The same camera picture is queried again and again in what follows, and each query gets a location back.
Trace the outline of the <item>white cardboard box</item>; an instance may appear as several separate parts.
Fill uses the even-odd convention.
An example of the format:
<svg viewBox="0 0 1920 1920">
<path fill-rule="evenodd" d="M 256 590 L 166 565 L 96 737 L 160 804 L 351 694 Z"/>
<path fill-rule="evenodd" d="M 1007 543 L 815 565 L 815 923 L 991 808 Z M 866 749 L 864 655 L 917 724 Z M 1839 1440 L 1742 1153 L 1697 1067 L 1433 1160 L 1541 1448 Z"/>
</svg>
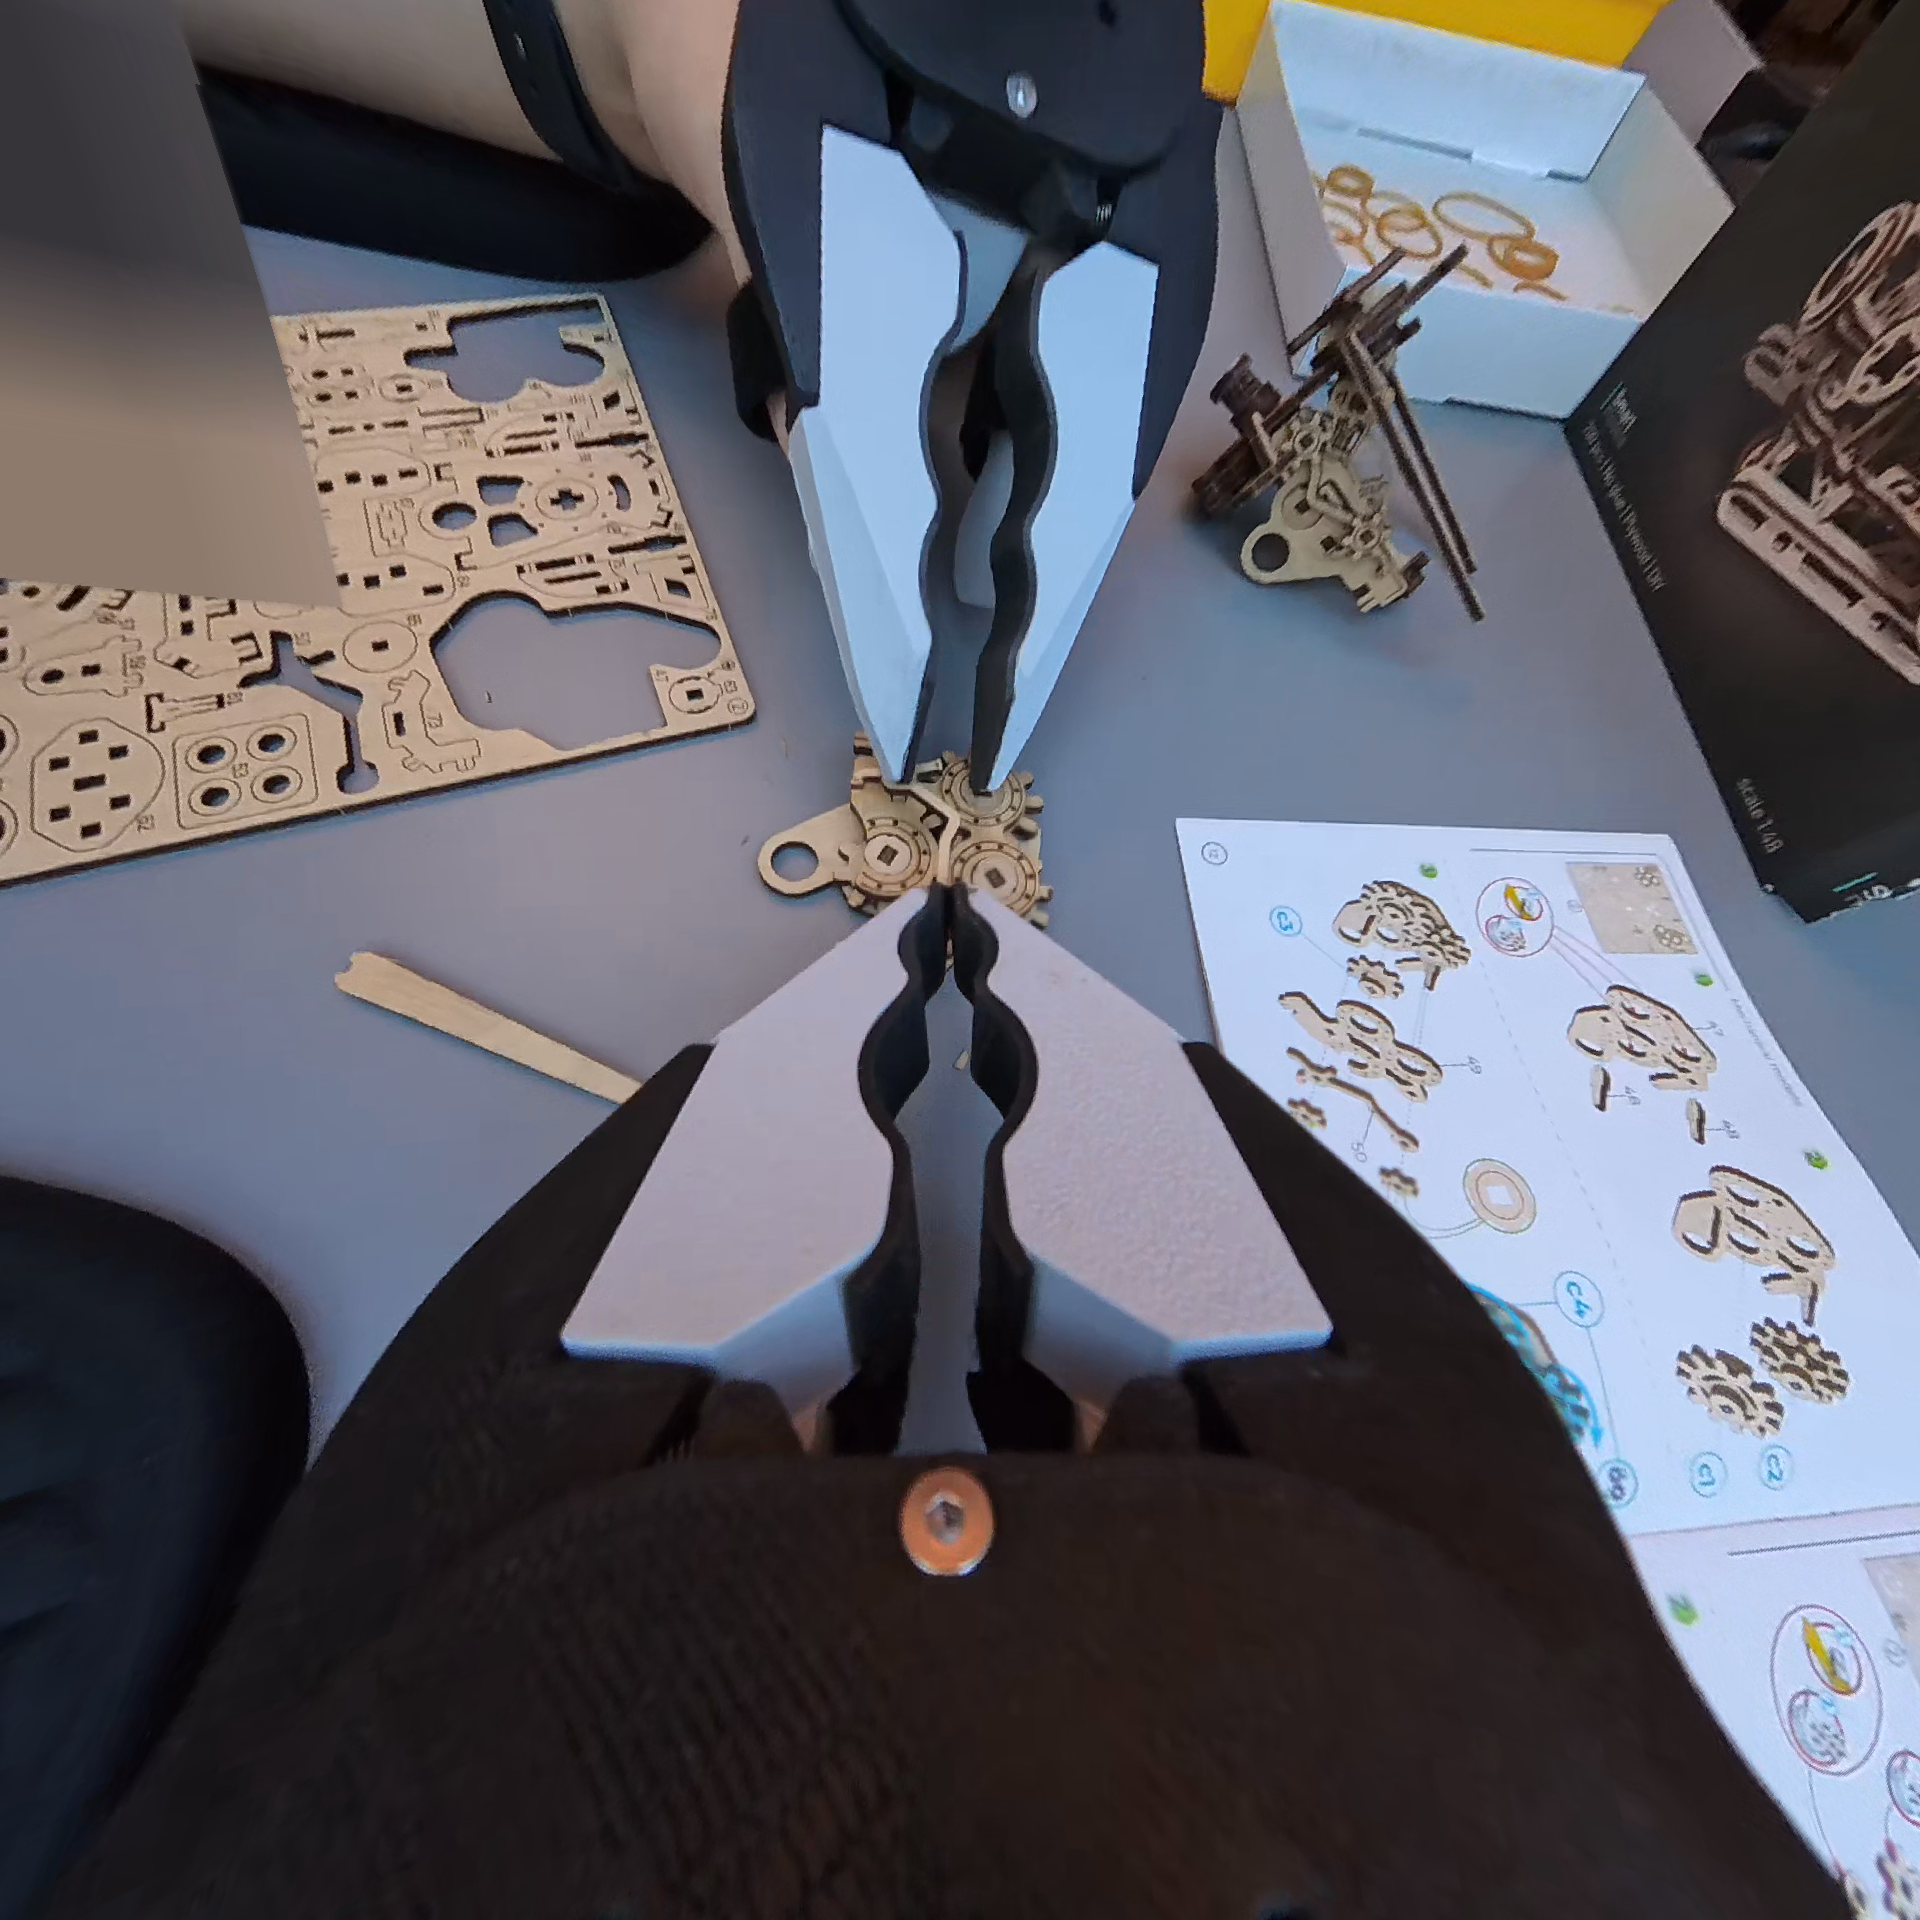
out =
<svg viewBox="0 0 1920 1920">
<path fill-rule="evenodd" d="M 1272 4 L 1235 100 L 1287 336 L 1403 249 L 1417 400 L 1562 417 L 1730 201 L 1632 69 L 1318 4 Z"/>
</svg>

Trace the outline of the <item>black padded rest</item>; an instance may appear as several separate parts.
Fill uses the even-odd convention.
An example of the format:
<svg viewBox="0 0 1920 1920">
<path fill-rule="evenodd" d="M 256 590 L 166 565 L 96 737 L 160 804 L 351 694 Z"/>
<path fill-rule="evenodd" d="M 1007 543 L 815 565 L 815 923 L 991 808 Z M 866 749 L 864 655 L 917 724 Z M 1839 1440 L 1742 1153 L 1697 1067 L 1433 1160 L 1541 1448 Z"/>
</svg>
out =
<svg viewBox="0 0 1920 1920">
<path fill-rule="evenodd" d="M 222 1632 L 307 1384 L 223 1248 L 10 1177 L 2 1349 L 2 1912 L 32 1916 Z"/>
</svg>

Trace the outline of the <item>flat wooden stick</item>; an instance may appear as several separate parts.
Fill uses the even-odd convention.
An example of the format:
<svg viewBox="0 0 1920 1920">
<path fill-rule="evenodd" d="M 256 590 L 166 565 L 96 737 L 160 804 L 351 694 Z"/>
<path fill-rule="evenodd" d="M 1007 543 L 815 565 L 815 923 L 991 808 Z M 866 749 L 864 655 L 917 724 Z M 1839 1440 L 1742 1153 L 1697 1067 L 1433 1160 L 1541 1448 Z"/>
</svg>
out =
<svg viewBox="0 0 1920 1920">
<path fill-rule="evenodd" d="M 512 1065 L 602 1096 L 614 1105 L 642 1085 L 640 1078 L 373 950 L 354 950 L 346 969 L 336 974 L 333 984 L 384 1012 L 429 1027 Z"/>
</svg>

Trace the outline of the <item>illustrated instruction booklet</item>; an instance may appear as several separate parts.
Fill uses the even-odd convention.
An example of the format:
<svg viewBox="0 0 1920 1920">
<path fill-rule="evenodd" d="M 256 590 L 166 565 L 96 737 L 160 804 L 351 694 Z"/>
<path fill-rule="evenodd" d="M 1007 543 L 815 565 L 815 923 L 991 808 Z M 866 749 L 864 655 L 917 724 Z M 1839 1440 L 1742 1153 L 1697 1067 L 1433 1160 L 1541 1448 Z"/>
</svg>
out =
<svg viewBox="0 0 1920 1920">
<path fill-rule="evenodd" d="M 1179 820 L 1219 1051 L 1451 1261 L 1853 1916 L 1914 1916 L 1914 1249 L 1659 833 Z"/>
</svg>

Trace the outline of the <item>yellow plastic bin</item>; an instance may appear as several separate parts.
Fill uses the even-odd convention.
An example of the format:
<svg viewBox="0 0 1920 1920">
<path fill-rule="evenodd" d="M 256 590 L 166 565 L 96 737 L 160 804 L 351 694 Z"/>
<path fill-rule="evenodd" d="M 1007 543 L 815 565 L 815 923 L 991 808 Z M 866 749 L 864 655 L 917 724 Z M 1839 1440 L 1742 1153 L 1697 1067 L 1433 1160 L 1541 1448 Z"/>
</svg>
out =
<svg viewBox="0 0 1920 1920">
<path fill-rule="evenodd" d="M 1329 3 L 1329 6 L 1475 40 L 1510 44 L 1552 56 L 1617 65 L 1664 3 Z M 1267 8 L 1267 3 L 1203 3 L 1203 93 L 1208 99 L 1224 104 L 1235 100 Z"/>
</svg>

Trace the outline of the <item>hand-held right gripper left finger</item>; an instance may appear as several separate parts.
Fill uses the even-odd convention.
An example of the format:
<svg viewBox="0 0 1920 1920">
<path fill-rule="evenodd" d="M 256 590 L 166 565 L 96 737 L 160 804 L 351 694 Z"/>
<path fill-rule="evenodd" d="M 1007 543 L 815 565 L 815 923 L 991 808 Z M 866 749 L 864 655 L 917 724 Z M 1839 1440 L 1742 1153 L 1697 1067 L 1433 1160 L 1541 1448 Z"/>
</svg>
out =
<svg viewBox="0 0 1920 1920">
<path fill-rule="evenodd" d="M 898 1444 L 920 1232 L 895 1117 L 928 1069 L 944 887 L 898 897 L 705 1048 L 562 1329 L 567 1353 L 702 1364 Z"/>
</svg>

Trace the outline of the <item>wooden gear assembly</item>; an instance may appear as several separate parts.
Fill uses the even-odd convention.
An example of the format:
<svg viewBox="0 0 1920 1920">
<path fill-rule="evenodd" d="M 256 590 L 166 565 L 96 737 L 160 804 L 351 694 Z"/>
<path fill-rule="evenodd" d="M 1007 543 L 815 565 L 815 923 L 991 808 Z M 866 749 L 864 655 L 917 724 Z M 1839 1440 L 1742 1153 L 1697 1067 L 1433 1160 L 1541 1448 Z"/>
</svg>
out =
<svg viewBox="0 0 1920 1920">
<path fill-rule="evenodd" d="M 1039 865 L 1039 812 L 1027 772 L 975 793 L 968 761 L 953 751 L 891 783 L 871 740 L 854 734 L 847 804 L 770 833 L 758 878 L 782 895 L 834 884 L 864 915 L 923 884 L 962 883 L 1041 927 L 1051 889 Z"/>
</svg>

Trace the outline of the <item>laser-cut wooden parts sheet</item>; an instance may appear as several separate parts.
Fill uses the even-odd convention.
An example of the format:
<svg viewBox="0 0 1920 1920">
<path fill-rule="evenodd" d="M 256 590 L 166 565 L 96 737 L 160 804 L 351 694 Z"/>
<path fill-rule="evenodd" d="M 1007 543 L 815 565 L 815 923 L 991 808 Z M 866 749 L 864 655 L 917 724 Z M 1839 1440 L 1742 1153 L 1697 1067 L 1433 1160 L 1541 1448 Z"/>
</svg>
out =
<svg viewBox="0 0 1920 1920">
<path fill-rule="evenodd" d="M 597 293 L 274 317 L 337 607 L 5 583 L 5 884 L 742 727 L 753 697 Z M 702 644 L 578 747 L 456 707 L 493 601 Z"/>
</svg>

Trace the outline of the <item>person's left forearm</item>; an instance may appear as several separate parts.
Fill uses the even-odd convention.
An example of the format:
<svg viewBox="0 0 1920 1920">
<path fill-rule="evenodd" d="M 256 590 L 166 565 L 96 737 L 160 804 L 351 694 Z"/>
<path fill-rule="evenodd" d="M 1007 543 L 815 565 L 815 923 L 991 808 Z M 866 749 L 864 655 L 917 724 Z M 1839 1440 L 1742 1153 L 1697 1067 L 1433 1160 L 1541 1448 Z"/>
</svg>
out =
<svg viewBox="0 0 1920 1920">
<path fill-rule="evenodd" d="M 179 3 L 178 13 L 206 64 L 555 157 L 515 104 L 479 3 Z M 742 283 L 722 164 L 736 4 L 559 3 L 558 13 L 601 128 L 705 217 Z"/>
</svg>

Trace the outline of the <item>partly built wooden model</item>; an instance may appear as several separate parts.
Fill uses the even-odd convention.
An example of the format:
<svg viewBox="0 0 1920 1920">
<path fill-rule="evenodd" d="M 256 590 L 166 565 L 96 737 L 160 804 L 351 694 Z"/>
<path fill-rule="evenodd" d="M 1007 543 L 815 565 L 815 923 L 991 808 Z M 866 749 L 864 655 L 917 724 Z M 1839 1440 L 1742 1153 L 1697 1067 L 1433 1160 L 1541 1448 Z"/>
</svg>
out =
<svg viewBox="0 0 1920 1920">
<path fill-rule="evenodd" d="M 1441 254 L 1415 281 L 1386 275 L 1408 263 L 1401 246 L 1342 287 L 1283 344 L 1309 349 L 1301 383 L 1281 392 L 1241 356 L 1211 389 L 1226 408 L 1235 441 L 1192 484 L 1199 513 L 1222 518 L 1267 496 L 1266 516 L 1238 549 L 1238 569 L 1257 584 L 1343 583 L 1360 611 L 1374 612 L 1410 596 L 1425 552 L 1406 555 L 1386 523 L 1386 483 L 1358 471 L 1360 448 L 1378 433 L 1403 489 L 1422 507 L 1440 563 L 1472 619 L 1482 605 L 1472 588 L 1475 559 L 1410 412 L 1397 367 L 1399 349 L 1417 334 L 1410 315 L 1427 289 L 1466 256 Z"/>
</svg>

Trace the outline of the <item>dark cloth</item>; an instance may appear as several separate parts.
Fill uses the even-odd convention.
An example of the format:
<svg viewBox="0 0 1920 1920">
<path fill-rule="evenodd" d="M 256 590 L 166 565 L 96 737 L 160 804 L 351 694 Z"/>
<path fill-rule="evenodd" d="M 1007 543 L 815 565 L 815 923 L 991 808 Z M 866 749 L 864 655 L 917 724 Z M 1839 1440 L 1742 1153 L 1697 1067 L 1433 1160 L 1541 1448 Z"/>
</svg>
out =
<svg viewBox="0 0 1920 1920">
<path fill-rule="evenodd" d="M 247 227 L 578 283 L 664 271 L 713 233 L 657 180 L 618 193 L 552 160 L 394 113 L 202 64 L 197 78 Z"/>
</svg>

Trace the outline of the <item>black model kit box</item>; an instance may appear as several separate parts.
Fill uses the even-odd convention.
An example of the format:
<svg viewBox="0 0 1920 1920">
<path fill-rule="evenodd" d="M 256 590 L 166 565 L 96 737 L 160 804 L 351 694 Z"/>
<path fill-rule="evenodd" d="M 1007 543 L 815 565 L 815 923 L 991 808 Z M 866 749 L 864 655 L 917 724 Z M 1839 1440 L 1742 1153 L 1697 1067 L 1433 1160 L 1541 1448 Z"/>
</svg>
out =
<svg viewBox="0 0 1920 1920">
<path fill-rule="evenodd" d="M 1568 420 L 1762 884 L 1917 884 L 1917 20 L 1894 6 Z"/>
</svg>

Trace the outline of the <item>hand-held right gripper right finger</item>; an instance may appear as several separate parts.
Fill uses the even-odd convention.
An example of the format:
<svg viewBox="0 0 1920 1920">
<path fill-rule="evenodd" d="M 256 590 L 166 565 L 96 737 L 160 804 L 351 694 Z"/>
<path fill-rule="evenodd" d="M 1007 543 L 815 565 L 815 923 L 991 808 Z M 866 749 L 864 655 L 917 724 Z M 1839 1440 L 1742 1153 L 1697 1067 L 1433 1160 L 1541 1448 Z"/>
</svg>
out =
<svg viewBox="0 0 1920 1920">
<path fill-rule="evenodd" d="M 1066 1452 L 1074 1409 L 1329 1320 L 1179 1035 L 993 895 L 955 893 L 983 1175 L 975 1369 L 993 1452 Z"/>
</svg>

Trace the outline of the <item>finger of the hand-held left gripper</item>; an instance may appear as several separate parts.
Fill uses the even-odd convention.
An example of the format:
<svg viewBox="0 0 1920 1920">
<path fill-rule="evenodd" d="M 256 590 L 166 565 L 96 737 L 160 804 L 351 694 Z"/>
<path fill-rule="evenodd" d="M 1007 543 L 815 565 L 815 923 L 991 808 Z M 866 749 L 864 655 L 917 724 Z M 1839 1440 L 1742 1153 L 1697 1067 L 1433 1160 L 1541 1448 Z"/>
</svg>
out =
<svg viewBox="0 0 1920 1920">
<path fill-rule="evenodd" d="M 1053 689 L 1136 505 L 1159 270 L 1113 244 L 1033 252 L 998 303 L 991 376 L 1013 489 L 991 534 L 971 774 L 995 788 Z"/>
<path fill-rule="evenodd" d="M 821 381 L 786 454 L 857 717 L 895 782 L 928 702 L 928 383 L 1024 252 L 1021 229 L 928 193 L 898 151 L 822 131 Z"/>
</svg>

